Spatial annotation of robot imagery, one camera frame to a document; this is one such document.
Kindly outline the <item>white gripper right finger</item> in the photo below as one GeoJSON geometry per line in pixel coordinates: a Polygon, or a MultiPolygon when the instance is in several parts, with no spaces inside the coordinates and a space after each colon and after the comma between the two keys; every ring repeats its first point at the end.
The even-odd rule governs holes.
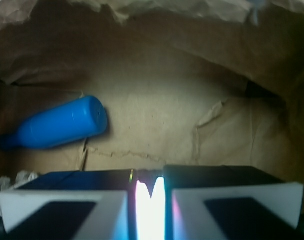
{"type": "Polygon", "coordinates": [[[303,185],[250,166],[164,167],[165,239],[301,240],[303,185]]]}

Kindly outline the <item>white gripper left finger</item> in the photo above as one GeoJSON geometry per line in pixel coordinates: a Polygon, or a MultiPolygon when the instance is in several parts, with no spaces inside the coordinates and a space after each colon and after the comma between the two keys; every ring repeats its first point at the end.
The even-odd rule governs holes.
{"type": "Polygon", "coordinates": [[[6,240],[134,240],[135,172],[47,173],[0,193],[6,240]]]}

